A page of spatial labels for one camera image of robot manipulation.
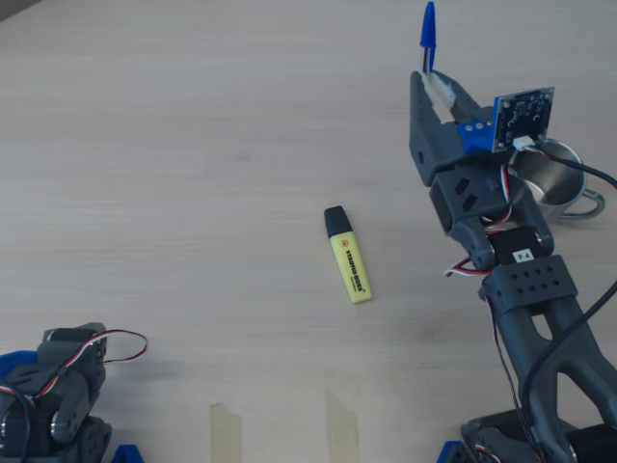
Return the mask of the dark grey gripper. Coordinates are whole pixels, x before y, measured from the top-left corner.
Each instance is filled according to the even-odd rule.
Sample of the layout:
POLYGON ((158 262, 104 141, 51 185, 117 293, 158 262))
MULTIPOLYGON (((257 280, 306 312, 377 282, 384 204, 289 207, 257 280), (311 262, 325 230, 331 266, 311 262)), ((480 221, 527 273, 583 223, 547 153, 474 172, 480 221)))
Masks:
POLYGON ((420 178, 430 187, 429 196, 446 234, 463 220, 482 227, 505 223, 512 214, 509 168, 455 166, 464 156, 464 145, 455 123, 441 123, 435 103, 442 103, 456 123, 481 121, 492 124, 493 106, 480 106, 455 79, 440 71, 410 78, 409 148, 420 178))

